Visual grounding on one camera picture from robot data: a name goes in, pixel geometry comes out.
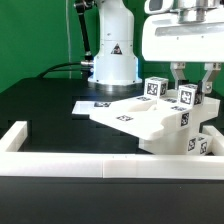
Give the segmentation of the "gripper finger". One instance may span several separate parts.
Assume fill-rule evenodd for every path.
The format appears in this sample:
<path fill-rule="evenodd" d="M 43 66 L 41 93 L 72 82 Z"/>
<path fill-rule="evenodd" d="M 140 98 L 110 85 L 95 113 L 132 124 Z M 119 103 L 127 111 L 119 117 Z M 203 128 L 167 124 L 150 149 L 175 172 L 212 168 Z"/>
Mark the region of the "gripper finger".
<path fill-rule="evenodd" d="M 204 65 L 204 70 L 206 71 L 206 73 L 200 82 L 200 89 L 203 94 L 210 94 L 212 92 L 213 81 L 221 71 L 221 63 L 206 63 Z"/>
<path fill-rule="evenodd" d="M 184 75 L 185 63 L 184 62 L 171 62 L 170 70 L 175 80 L 175 87 L 178 88 L 182 81 L 186 80 Z"/>

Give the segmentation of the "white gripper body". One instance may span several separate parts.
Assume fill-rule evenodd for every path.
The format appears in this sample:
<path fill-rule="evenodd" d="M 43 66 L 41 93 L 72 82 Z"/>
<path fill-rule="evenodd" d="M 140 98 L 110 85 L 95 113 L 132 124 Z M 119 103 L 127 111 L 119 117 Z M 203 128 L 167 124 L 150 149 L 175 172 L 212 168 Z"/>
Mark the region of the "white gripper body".
<path fill-rule="evenodd" d="M 146 0 L 142 33 L 146 61 L 224 62 L 220 0 Z"/>

